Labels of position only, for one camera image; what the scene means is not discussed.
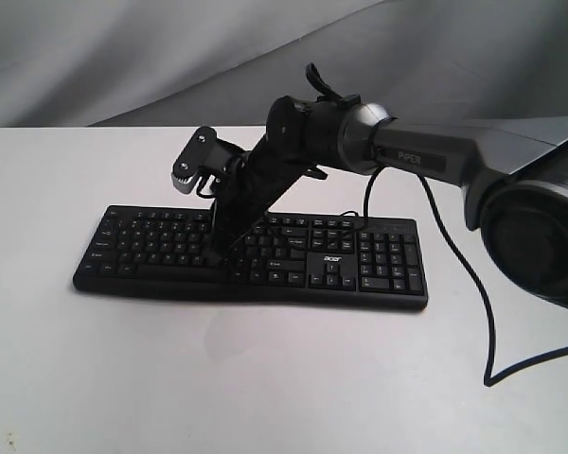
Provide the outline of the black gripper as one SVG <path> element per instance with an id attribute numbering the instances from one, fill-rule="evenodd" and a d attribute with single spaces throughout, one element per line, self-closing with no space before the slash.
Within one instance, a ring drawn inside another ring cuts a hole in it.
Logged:
<path id="1" fill-rule="evenodd" d="M 211 266 L 241 255 L 245 238 L 263 224 L 265 212 L 312 167 L 311 161 L 288 151 L 263 136 L 221 183 L 210 207 L 211 232 L 204 251 Z M 227 251 L 228 236 L 235 240 Z"/>

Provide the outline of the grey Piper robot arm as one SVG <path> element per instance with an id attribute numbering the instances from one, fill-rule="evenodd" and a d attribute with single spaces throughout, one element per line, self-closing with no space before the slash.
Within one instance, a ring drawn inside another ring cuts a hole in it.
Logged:
<path id="1" fill-rule="evenodd" d="M 225 255 L 312 166 L 400 169 L 460 188 L 468 229 L 516 286 L 568 308 L 568 116 L 406 120 L 377 104 L 277 99 L 222 180 L 211 248 Z"/>

